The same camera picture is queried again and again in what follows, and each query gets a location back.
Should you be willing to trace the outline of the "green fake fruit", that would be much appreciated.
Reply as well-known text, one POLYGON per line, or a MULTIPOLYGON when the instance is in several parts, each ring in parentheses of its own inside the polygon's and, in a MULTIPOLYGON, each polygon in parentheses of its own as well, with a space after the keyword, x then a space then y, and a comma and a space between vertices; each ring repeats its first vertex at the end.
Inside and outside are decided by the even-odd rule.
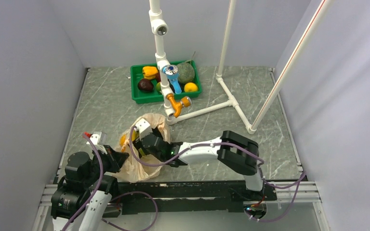
POLYGON ((162 94, 162 91, 161 91, 161 82, 158 82, 158 83, 156 84, 156 92, 157 92, 158 94, 162 94))

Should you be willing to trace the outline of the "dark red fake apple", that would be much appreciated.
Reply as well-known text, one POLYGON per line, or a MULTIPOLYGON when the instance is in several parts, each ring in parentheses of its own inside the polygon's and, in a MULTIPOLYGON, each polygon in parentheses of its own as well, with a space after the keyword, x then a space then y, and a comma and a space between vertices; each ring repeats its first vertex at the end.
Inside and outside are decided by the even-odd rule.
POLYGON ((154 84, 151 80, 143 78, 137 83, 137 88, 145 93, 151 93, 154 90, 154 84))

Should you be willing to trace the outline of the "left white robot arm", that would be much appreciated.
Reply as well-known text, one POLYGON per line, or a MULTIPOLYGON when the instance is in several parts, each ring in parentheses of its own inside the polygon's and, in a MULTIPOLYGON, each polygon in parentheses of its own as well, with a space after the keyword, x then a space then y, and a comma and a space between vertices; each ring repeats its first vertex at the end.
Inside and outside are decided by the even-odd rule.
POLYGON ((118 180, 106 172, 120 172, 128 153, 109 145, 99 156, 86 152, 72 154, 51 198, 55 231, 95 231, 109 202, 119 196, 118 180))

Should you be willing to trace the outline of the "translucent orange plastic bag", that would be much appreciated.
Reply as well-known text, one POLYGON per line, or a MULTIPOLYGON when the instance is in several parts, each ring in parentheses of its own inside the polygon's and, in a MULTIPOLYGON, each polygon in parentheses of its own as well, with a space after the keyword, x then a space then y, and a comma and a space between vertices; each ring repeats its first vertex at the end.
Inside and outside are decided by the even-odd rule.
MULTIPOLYGON (((151 128, 155 128, 159 131, 164 141, 171 142, 170 127, 166 123, 166 117, 164 115, 147 113, 138 117, 135 122, 137 123, 141 119, 146 120, 151 125, 151 128)), ((134 152, 131 152, 128 139, 130 131, 131 129, 129 128, 121 134, 119 146, 117 147, 118 151, 128 153, 129 157, 123 164, 120 172, 112 173, 111 176, 117 178, 119 181, 131 183, 156 178, 160 174, 162 167, 144 166, 134 158, 134 155, 140 157, 143 162, 148 164, 160 164, 161 162, 151 154, 145 155, 142 150, 137 151, 137 149, 134 148, 134 152)))

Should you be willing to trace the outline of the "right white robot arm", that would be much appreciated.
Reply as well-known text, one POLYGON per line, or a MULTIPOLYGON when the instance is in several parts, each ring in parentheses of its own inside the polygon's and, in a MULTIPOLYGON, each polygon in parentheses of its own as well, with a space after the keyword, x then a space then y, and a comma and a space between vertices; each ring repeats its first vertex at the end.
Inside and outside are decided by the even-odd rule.
POLYGON ((168 143, 160 135, 151 132, 137 135, 131 147, 138 150, 140 156, 154 156, 160 161, 158 166, 179 167, 218 160, 244 177, 249 198, 257 200, 265 193, 259 171, 259 166, 264 162, 259 157, 259 144, 233 131, 226 130, 213 140, 195 143, 168 143))

